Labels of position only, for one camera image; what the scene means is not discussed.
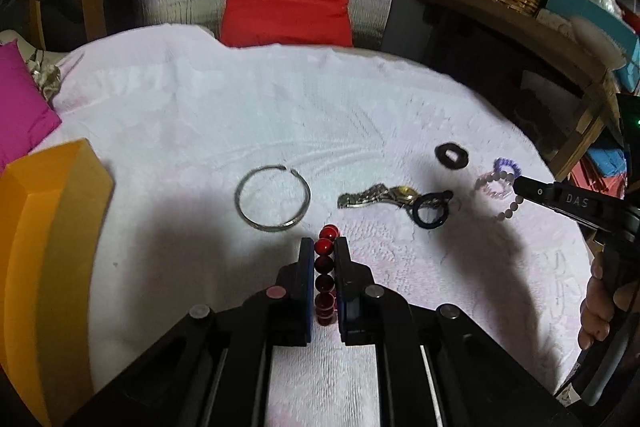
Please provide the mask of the person right hand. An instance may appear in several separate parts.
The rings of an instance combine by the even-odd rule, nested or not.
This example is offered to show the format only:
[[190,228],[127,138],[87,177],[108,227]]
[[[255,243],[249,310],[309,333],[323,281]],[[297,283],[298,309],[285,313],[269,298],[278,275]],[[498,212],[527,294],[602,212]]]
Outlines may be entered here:
[[637,282],[627,284],[608,295],[603,284],[604,258],[597,253],[591,262],[591,277],[587,284],[586,298],[580,305],[580,329],[577,337],[582,350],[589,349],[596,341],[603,341],[611,332],[611,321],[616,309],[627,310],[634,305],[639,311],[639,295],[635,294]]

